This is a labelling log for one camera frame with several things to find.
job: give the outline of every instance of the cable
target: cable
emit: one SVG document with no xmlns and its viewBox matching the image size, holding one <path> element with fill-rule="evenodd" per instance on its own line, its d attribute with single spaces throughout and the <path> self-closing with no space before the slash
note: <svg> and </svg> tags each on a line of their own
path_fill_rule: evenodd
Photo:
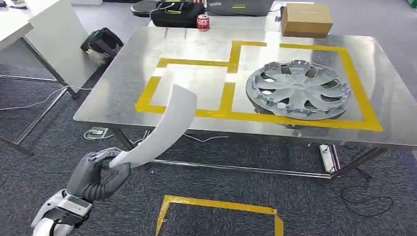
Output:
<svg viewBox="0 0 417 236">
<path fill-rule="evenodd" d="M 220 12 L 215 12 L 215 11 L 211 11 L 211 10 L 207 10 L 206 12 L 210 12 L 213 14 L 217 14 L 217 15 L 221 15 L 221 16 L 252 16 L 252 17 L 258 17 L 257 15 L 249 15 L 249 14 L 241 14 L 241 13 L 232 13 L 232 14 L 227 14 L 227 13 L 220 13 Z"/>
<path fill-rule="evenodd" d="M 274 7 L 275 7 L 275 5 L 276 5 L 277 3 L 281 4 L 281 7 L 280 7 L 279 9 L 277 9 L 277 10 L 273 10 L 273 9 L 274 9 Z M 269 11 L 269 12 L 279 11 L 279 10 L 281 10 L 281 8 L 282 8 L 282 7 L 284 7 L 284 4 L 283 4 L 282 2 L 280 2 L 280 1 L 276 1 L 276 2 L 272 5 L 272 7 L 271 7 L 271 9 L 270 9 L 270 11 Z"/>
<path fill-rule="evenodd" d="M 175 5 L 175 3 L 171 3 L 171 5 L 166 6 L 166 7 L 163 7 L 163 8 L 158 8 L 158 7 L 155 8 L 154 10 L 152 10 L 152 11 L 149 12 L 149 20 L 152 21 L 152 13 L 154 11 L 156 11 L 156 10 L 164 10 L 164 9 L 170 8 L 171 6 L 174 6 L 174 5 Z"/>
<path fill-rule="evenodd" d="M 371 178 L 374 178 L 374 177 L 371 176 L 370 174 L 368 174 L 366 171 L 364 171 L 362 169 L 356 168 L 356 170 L 361 174 L 362 177 L 365 178 L 366 184 L 369 185 L 370 179 Z M 371 197 L 371 198 L 364 199 L 364 200 L 360 200 L 360 201 L 355 201 L 355 200 L 352 200 L 352 199 L 349 199 L 348 197 L 346 197 L 346 194 L 345 193 L 349 189 L 354 189 L 354 188 L 367 188 L 369 186 L 362 186 L 362 185 L 348 186 L 348 187 L 342 188 L 340 190 L 340 193 L 337 193 L 336 192 L 336 190 L 333 188 L 332 184 L 329 184 L 329 187 L 332 190 L 332 192 L 335 193 L 336 196 L 338 196 L 343 201 L 343 204 L 345 205 L 346 209 L 348 209 L 350 212 L 352 212 L 353 214 L 358 215 L 358 216 L 362 216 L 362 217 L 366 217 L 366 218 L 371 218 L 371 217 L 379 216 L 379 215 L 382 215 L 385 212 L 391 210 L 392 206 L 394 205 L 394 199 L 392 197 L 389 197 L 389 196 Z M 362 213 L 359 213 L 359 212 L 353 210 L 350 207 L 350 205 L 349 205 L 349 204 L 364 204 L 364 203 L 370 202 L 372 200 L 381 200 L 381 199 L 389 199 L 390 204 L 389 204 L 389 206 L 385 210 L 383 210 L 381 212 L 378 212 L 378 213 L 375 213 L 375 214 L 362 214 Z"/>
<path fill-rule="evenodd" d="M 143 135 L 143 137 L 142 137 L 141 139 L 138 139 L 138 140 L 136 140 L 136 141 L 132 141 L 132 140 L 130 140 L 130 139 L 129 139 L 129 141 L 130 141 L 133 145 L 135 145 L 135 144 L 140 143 L 141 141 L 145 140 L 145 139 L 146 139 L 146 137 L 148 136 L 148 134 L 149 134 L 149 133 L 150 133 L 149 131 L 145 130 L 145 133 L 144 133 L 144 135 Z"/>
<path fill-rule="evenodd" d="M 52 223 L 52 226 L 49 229 L 49 236 L 54 236 L 55 226 L 57 225 L 58 221 L 59 220 L 54 220 L 54 222 Z"/>
<path fill-rule="evenodd" d="M 188 137 L 188 138 L 191 138 L 191 139 L 197 140 L 199 142 L 202 142 L 202 143 L 205 143 L 205 142 L 210 141 L 212 139 L 220 139 L 220 138 L 226 139 L 226 138 L 229 138 L 229 136 L 217 136 L 217 137 L 208 138 L 206 140 L 201 140 L 201 139 L 197 139 L 197 138 L 194 138 L 193 136 L 189 136 L 189 135 L 186 135 L 186 134 L 183 134 L 183 135 L 186 136 L 186 137 Z"/>
<path fill-rule="evenodd" d="M 92 129 L 87 130 L 87 131 L 84 133 L 84 138 L 85 138 L 85 139 L 87 139 L 87 140 L 96 140 L 96 139 L 107 139 L 107 138 L 111 138 L 111 137 L 113 137 L 113 136 L 114 136 L 114 134 L 112 134 L 112 135 L 109 135 L 109 136 L 106 136 L 106 137 L 101 137 L 101 138 L 91 138 L 91 137 L 87 137 L 87 134 L 88 134 L 88 133 L 90 133 L 90 132 L 92 132 L 92 131 L 93 131 Z"/>
<path fill-rule="evenodd" d="M 330 185 L 330 189 L 331 189 L 331 190 L 332 190 L 332 191 L 333 191 L 333 192 L 334 192 L 334 193 L 335 193 L 338 197 L 340 197 L 340 198 L 342 199 L 342 201 L 343 201 L 343 203 L 345 204 L 346 208 L 347 208 L 350 212 L 352 212 L 352 213 L 354 213 L 354 214 L 356 214 L 356 215 L 358 215 L 358 216 L 362 216 L 362 217 L 366 217 L 366 218 L 371 218 L 371 217 L 379 216 L 379 215 L 382 215 L 382 214 L 384 214 L 385 212 L 387 212 L 387 211 L 391 210 L 392 206 L 394 205 L 394 200 L 392 199 L 392 197 L 389 197 L 389 196 L 371 197 L 371 198 L 364 199 L 364 200 L 361 200 L 361 201 L 354 201 L 354 200 L 350 200 L 350 199 L 348 199 L 348 198 L 344 195 L 344 193 L 346 192 L 346 190 L 348 190 L 348 189 L 352 189 L 352 188 L 366 188 L 366 186 L 355 185 L 355 186 L 345 187 L 345 188 L 342 188 L 342 190 L 340 191 L 340 194 L 337 194 L 336 190 L 332 187 L 332 185 Z M 358 212 L 354 211 L 354 210 L 353 210 L 353 209 L 349 206 L 349 203 L 353 203 L 353 204 L 364 204 L 364 203 L 367 203 L 367 202 L 369 202 L 369 201 L 371 201 L 371 200 L 377 200 L 377 199 L 389 199 L 390 204 L 389 204 L 389 206 L 388 206 L 385 210 L 383 210 L 383 211 L 381 211 L 381 212 L 378 212 L 378 213 L 375 213 L 375 214 L 368 214 L 368 215 L 366 215 L 366 214 L 358 213 Z"/>
<path fill-rule="evenodd" d="M 48 101 L 48 99 L 49 98 L 51 98 L 51 96 L 52 95 L 54 95 L 55 93 L 57 93 L 57 92 L 59 92 L 59 91 L 61 91 L 61 90 L 63 90 L 63 89 L 66 89 L 66 88 L 69 88 L 69 87 L 76 87 L 76 88 L 79 88 L 79 89 L 81 89 L 81 90 L 92 90 L 92 88 L 80 88 L 80 87 L 77 87 L 77 86 L 73 86 L 73 85 L 71 85 L 71 86 L 65 86 L 65 87 L 62 87 L 62 88 L 60 88 L 60 89 L 58 89 L 58 90 L 55 90 L 55 91 L 53 91 L 45 100 L 43 100 L 43 101 L 41 101 L 41 102 L 37 102 L 37 103 L 33 103 L 32 105 L 29 105 L 29 106 L 24 106 L 24 107 L 9 107 L 9 108 L 1 108 L 0 109 L 0 111 L 6 111 L 6 110 L 14 110 L 14 109 L 24 109 L 24 108 L 29 108 L 29 107 L 33 107 L 33 106 L 36 106 L 36 105 L 39 105 L 39 104 L 42 104 L 42 103 L 44 103 L 44 102 L 46 102 L 46 101 Z"/>
</svg>

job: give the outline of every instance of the table leg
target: table leg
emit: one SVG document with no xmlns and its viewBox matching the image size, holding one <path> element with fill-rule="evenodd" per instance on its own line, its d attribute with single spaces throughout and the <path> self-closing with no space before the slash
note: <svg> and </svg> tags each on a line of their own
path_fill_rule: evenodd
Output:
<svg viewBox="0 0 417 236">
<path fill-rule="evenodd" d="M 42 113 L 26 128 L 26 130 L 18 137 L 16 144 L 20 145 L 23 140 L 29 135 L 30 132 L 38 125 L 38 123 L 44 118 L 44 116 L 55 106 L 55 104 L 61 99 L 61 97 L 66 93 L 68 88 L 64 88 L 59 95 L 54 98 L 54 100 L 46 107 Z"/>
<path fill-rule="evenodd" d="M 5 144 L 5 145 L 7 145 L 11 148 L 14 148 L 18 152 L 23 153 L 25 155 L 33 155 L 33 153 L 29 149 L 26 149 L 26 148 L 22 147 L 21 145 L 18 145 L 18 144 L 14 143 L 14 142 L 6 139 L 6 138 L 3 138 L 1 136 L 0 136 L 0 143 Z"/>
<path fill-rule="evenodd" d="M 368 151 L 367 153 L 365 153 L 364 155 L 362 155 L 361 157 L 351 161 L 349 164 L 347 164 L 346 166 L 342 167 L 340 170 L 334 172 L 331 177 L 338 177 L 340 175 L 344 175 L 347 174 L 348 172 L 354 170 L 355 168 L 359 167 L 360 165 L 364 164 L 365 162 L 381 155 L 382 153 L 388 151 L 385 148 L 381 148 L 381 147 L 376 147 L 374 149 L 371 149 L 370 151 Z"/>
<path fill-rule="evenodd" d="M 16 76 L 16 75 L 0 75 L 2 79 L 11 79 L 11 80 L 23 80 L 23 81 L 32 81 L 32 82 L 45 82 L 45 83 L 56 83 L 59 84 L 57 80 L 52 79 L 42 79 L 42 78 L 33 78 L 26 76 Z"/>
<path fill-rule="evenodd" d="M 245 171 L 245 172 L 252 172 L 252 173 L 275 174 L 275 175 L 284 175 L 284 176 L 311 177 L 311 178 L 322 178 L 322 179 L 331 178 L 331 175 L 329 174 L 316 174 L 316 173 L 296 172 L 296 171 L 281 171 L 281 170 L 261 169 L 261 168 L 252 168 L 252 167 L 242 167 L 242 166 L 200 164 L 200 163 L 183 162 L 183 161 L 168 161 L 168 160 L 160 160 L 160 159 L 152 160 L 150 161 L 150 163 L 168 164 L 168 165 L 186 166 L 186 167 L 204 167 L 204 168 L 211 168 L 211 169 Z"/>
<path fill-rule="evenodd" d="M 38 52 L 38 50 L 27 40 L 25 37 L 22 37 L 24 44 L 29 48 L 29 50 L 35 55 L 36 59 L 51 73 L 54 78 L 62 85 L 68 86 L 65 80 L 59 75 L 59 73 L 45 60 L 45 58 Z M 71 88 L 68 88 L 68 93 L 71 97 L 77 97 L 77 93 Z"/>
<path fill-rule="evenodd" d="M 130 151 L 135 148 L 133 146 L 132 142 L 126 137 L 126 135 L 123 133 L 123 131 L 119 128 L 109 128 L 115 137 L 123 144 L 123 146 L 127 149 L 126 151 Z"/>
</svg>

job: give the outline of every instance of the desk leg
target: desk leg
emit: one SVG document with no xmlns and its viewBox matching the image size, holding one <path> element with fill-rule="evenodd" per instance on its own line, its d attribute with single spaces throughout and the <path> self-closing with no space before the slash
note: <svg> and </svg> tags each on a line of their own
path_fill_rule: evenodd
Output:
<svg viewBox="0 0 417 236">
<path fill-rule="evenodd" d="M 360 165 L 364 164 L 365 162 L 381 155 L 382 153 L 388 151 L 385 148 L 381 148 L 381 147 L 376 147 L 370 151 L 368 151 L 367 153 L 365 153 L 364 155 L 362 155 L 361 157 L 351 161 L 349 164 L 347 164 L 346 166 L 342 167 L 340 170 L 334 172 L 331 177 L 338 177 L 340 175 L 344 175 L 347 174 L 348 172 L 354 170 L 356 167 L 359 167 Z"/>
<path fill-rule="evenodd" d="M 23 153 L 25 155 L 33 155 L 33 153 L 30 150 L 28 150 L 28 149 L 26 149 L 26 148 L 24 148 L 24 147 L 22 147 L 22 146 L 20 146 L 20 145 L 18 145 L 16 143 L 12 142 L 12 141 L 10 141 L 10 140 L 8 140 L 6 138 L 3 138 L 1 136 L 0 136 L 0 143 L 5 144 L 5 145 L 7 145 L 7 146 L 9 146 L 11 148 L 14 148 L 18 152 Z"/>
<path fill-rule="evenodd" d="M 62 85 L 68 86 L 65 80 L 59 75 L 59 73 L 46 61 L 46 59 L 38 52 L 38 50 L 27 40 L 25 37 L 22 37 L 24 44 L 29 48 L 29 50 L 35 55 L 36 59 L 51 73 L 54 78 Z M 77 97 L 77 93 L 69 87 L 67 92 L 71 95 L 71 97 Z"/>
<path fill-rule="evenodd" d="M 38 125 L 38 123 L 44 118 L 44 116 L 55 106 L 56 103 L 62 98 L 62 96 L 66 93 L 67 89 L 64 88 L 59 95 L 54 98 L 54 100 L 49 104 L 48 107 L 46 107 L 42 113 L 26 128 L 26 130 L 19 136 L 19 138 L 16 140 L 16 144 L 20 145 L 23 140 L 29 135 L 30 132 Z"/>
<path fill-rule="evenodd" d="M 135 148 L 133 146 L 132 142 L 126 137 L 125 134 L 123 134 L 123 131 L 119 128 L 109 128 L 113 134 L 116 136 L 116 138 L 123 144 L 123 146 L 126 148 L 126 151 L 130 151 Z"/>
</svg>

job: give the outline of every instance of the coca-cola can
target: coca-cola can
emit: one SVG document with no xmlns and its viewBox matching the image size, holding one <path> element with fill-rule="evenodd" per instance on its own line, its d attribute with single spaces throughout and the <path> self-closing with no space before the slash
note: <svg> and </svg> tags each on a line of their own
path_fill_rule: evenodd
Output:
<svg viewBox="0 0 417 236">
<path fill-rule="evenodd" d="M 201 14 L 197 16 L 197 28 L 200 31 L 207 31 L 210 29 L 210 20 L 208 15 Z"/>
</svg>

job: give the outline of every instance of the yellow tape outline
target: yellow tape outline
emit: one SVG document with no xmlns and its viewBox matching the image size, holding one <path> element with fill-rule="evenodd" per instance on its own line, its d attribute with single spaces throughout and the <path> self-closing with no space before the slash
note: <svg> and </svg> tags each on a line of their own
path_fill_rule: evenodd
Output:
<svg viewBox="0 0 417 236">
<path fill-rule="evenodd" d="M 229 61 L 206 61 L 206 60 L 187 60 L 187 59 L 168 59 L 161 58 L 156 67 L 165 68 L 168 64 L 187 64 L 187 65 L 202 65 L 202 66 L 220 66 L 227 67 L 227 73 L 237 73 L 240 52 L 242 46 L 261 46 L 264 47 L 267 44 L 264 42 L 250 42 L 250 41 L 232 41 L 232 47 L 230 51 Z M 328 127 L 328 128 L 343 128 L 343 129 L 355 129 L 355 130 L 369 130 L 382 132 L 383 129 L 378 121 L 377 116 L 374 113 L 371 103 L 366 96 L 363 89 L 360 78 L 356 73 L 355 67 L 352 63 L 350 55 L 346 48 L 337 46 L 324 46 L 324 45 L 302 45 L 302 44 L 280 44 L 281 48 L 293 48 L 293 49 L 307 49 L 318 51 L 335 51 L 338 52 L 346 71 L 349 83 L 352 91 L 355 95 L 359 109 L 362 113 L 363 120 L 340 120 L 340 119 L 324 119 L 324 120 L 300 120 L 288 118 L 279 115 L 267 115 L 267 114 L 255 114 L 244 112 L 233 112 L 233 98 L 235 92 L 235 83 L 225 82 L 220 101 L 219 110 L 205 110 L 197 109 L 195 116 L 207 117 L 207 118 L 221 118 L 221 119 L 234 119 L 234 120 L 246 120 L 257 122 L 271 122 L 279 124 L 290 125 L 304 125 L 304 126 L 316 126 L 316 127 Z M 136 111 L 138 112 L 150 112 L 150 113 L 164 113 L 165 106 L 150 105 L 153 94 L 161 80 L 161 77 L 151 77 L 148 81 L 143 93 L 139 97 L 135 104 Z"/>
<path fill-rule="evenodd" d="M 247 205 L 240 203 L 231 203 L 231 202 L 221 202 L 214 200 L 206 199 L 197 199 L 197 198 L 186 198 L 186 197 L 177 197 L 172 195 L 165 195 L 164 200 L 162 201 L 161 210 L 159 211 L 159 216 L 156 221 L 156 231 L 155 236 L 158 236 L 161 231 L 162 223 L 164 222 L 165 216 L 168 212 L 168 208 L 171 203 L 177 204 L 187 204 L 194 206 L 202 207 L 215 207 L 231 210 L 243 210 L 260 214 L 268 214 L 274 216 L 274 236 L 283 236 L 284 235 L 284 222 L 279 218 L 277 210 L 272 209 L 266 206 L 255 206 Z"/>
</svg>

